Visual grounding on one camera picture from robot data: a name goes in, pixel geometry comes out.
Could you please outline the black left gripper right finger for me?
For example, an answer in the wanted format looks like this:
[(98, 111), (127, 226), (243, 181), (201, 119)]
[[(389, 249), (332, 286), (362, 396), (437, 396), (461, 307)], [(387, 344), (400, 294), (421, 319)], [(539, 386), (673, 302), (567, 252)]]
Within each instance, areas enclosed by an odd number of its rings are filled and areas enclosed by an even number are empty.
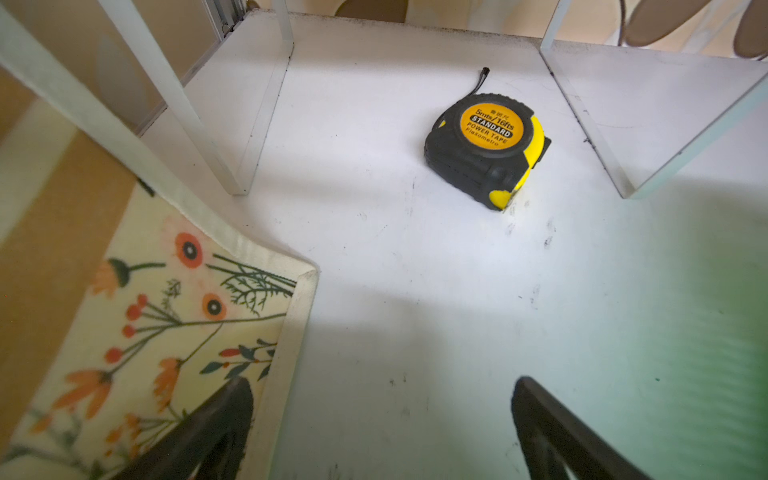
[(511, 414), (532, 479), (646, 479), (540, 383), (520, 377)]

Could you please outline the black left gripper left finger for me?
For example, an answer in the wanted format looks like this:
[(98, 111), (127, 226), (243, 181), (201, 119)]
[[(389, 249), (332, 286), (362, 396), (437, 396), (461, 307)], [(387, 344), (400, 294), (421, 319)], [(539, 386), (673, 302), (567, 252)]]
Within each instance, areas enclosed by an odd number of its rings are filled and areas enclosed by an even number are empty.
[(117, 479), (234, 479), (254, 411), (245, 378), (230, 380)]

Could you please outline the cream floral tote bag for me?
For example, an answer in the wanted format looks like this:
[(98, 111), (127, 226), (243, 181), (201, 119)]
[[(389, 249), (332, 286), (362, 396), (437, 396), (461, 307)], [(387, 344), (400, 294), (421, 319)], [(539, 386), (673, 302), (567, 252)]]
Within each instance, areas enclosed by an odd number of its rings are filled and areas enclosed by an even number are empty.
[(299, 273), (231, 253), (137, 185), (1, 458), (5, 479), (109, 479), (225, 384), (260, 402)]

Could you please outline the black yellow tape measure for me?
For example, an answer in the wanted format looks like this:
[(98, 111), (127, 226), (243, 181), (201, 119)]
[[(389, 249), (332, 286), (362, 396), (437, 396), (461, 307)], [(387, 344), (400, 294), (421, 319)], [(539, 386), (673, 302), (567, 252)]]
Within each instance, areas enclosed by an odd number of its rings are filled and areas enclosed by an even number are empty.
[(551, 145), (533, 110), (510, 97), (474, 89), (435, 121), (424, 144), (427, 165), (453, 187), (494, 211), (522, 189)]

